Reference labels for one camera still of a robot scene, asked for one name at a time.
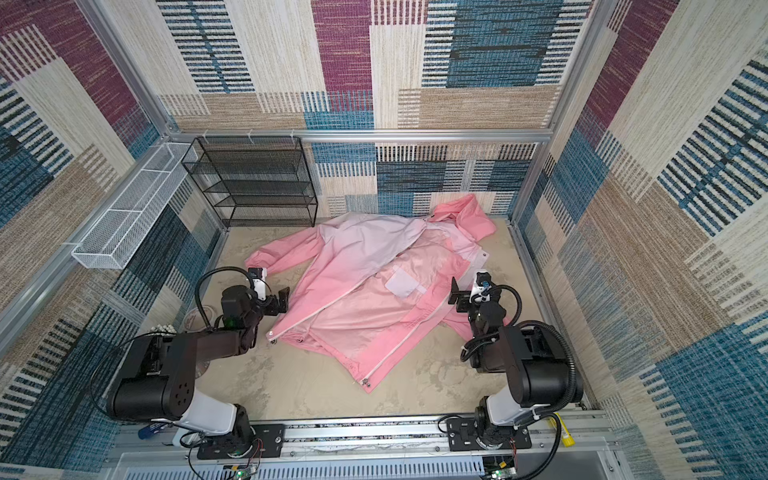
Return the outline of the pink hooded zip jacket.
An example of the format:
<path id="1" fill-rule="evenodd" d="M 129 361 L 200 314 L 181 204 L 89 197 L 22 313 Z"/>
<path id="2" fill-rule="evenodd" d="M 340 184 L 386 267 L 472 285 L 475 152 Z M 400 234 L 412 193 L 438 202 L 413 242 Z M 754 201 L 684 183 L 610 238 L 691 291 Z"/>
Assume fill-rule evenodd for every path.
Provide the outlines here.
<path id="1" fill-rule="evenodd" d="M 488 258 L 480 242 L 495 231 L 468 194 L 426 218 L 349 212 L 274 240 L 246 267 L 308 267 L 266 338 L 335 358 L 372 392 L 438 325 L 471 338 L 448 299 L 452 285 L 471 285 Z"/>

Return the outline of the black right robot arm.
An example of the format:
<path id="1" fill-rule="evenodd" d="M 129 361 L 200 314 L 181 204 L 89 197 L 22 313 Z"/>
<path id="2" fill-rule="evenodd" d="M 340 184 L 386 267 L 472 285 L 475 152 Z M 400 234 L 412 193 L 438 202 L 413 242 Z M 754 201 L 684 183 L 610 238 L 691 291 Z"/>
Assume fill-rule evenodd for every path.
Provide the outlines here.
<path id="1" fill-rule="evenodd" d="M 472 333 L 460 360 L 479 373 L 503 374 L 506 384 L 480 400 L 471 420 L 446 419 L 447 433 L 468 449 L 529 448 L 529 427 L 547 420 L 563 439 L 559 412 L 583 395 L 583 380 L 563 335 L 545 322 L 524 320 L 519 292 L 493 282 L 486 271 L 476 274 L 468 290 L 453 279 L 448 304 L 467 315 Z"/>

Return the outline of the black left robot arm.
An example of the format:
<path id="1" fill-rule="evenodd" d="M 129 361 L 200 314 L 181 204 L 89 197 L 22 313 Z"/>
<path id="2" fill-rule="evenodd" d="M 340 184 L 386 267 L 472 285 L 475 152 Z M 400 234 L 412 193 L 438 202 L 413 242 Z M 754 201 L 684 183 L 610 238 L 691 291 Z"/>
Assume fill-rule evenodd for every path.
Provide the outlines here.
<path id="1" fill-rule="evenodd" d="M 253 349 L 261 321 L 287 312 L 291 290 L 272 291 L 264 267 L 235 271 L 245 283 L 222 292 L 221 315 L 211 320 L 203 314 L 203 329 L 148 332 L 127 341 L 127 352 L 108 389 L 108 417 L 170 424 L 197 435 L 202 448 L 231 458 L 256 449 L 259 441 L 246 409 L 199 392 L 197 367 Z"/>

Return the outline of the cup of white-tipped markers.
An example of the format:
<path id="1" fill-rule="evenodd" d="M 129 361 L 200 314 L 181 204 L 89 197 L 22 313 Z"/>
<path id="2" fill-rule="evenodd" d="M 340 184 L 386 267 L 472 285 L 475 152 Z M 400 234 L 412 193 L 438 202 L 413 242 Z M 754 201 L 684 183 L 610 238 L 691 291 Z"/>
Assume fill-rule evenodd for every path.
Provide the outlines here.
<path id="1" fill-rule="evenodd" d="M 156 325 L 148 331 L 149 335 L 171 337 L 177 334 L 177 330 L 172 325 Z"/>

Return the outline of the yellow tube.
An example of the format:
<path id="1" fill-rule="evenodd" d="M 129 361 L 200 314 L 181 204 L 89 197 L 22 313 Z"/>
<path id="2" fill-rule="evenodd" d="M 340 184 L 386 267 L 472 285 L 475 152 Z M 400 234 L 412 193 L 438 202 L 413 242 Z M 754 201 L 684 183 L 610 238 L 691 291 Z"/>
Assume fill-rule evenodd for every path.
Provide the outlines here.
<path id="1" fill-rule="evenodd" d="M 553 417 L 550 418 L 550 424 L 556 431 L 559 431 L 560 444 L 563 447 L 570 448 L 575 445 L 575 439 L 559 413 L 553 414 Z"/>

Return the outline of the blue marker pen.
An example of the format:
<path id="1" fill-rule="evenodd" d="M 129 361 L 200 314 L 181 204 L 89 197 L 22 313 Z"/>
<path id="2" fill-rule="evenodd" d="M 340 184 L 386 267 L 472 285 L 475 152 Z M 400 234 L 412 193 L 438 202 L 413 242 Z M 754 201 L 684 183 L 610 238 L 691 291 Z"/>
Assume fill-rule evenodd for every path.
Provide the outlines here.
<path id="1" fill-rule="evenodd" d="M 139 429 L 137 435 L 140 440 L 147 440 L 171 427 L 171 424 L 154 422 Z"/>

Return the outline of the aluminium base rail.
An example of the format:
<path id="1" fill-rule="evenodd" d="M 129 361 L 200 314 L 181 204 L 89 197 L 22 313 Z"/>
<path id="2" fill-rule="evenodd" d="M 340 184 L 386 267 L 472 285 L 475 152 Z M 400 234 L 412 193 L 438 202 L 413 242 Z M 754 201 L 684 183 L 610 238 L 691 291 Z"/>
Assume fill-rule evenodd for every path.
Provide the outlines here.
<path id="1" fill-rule="evenodd" d="M 167 429 L 142 440 L 125 427 L 102 479 L 515 479 L 532 472 L 555 440 L 546 420 L 501 448 L 481 448 L 469 415 L 267 420 L 240 458 L 202 458 L 193 437 Z"/>

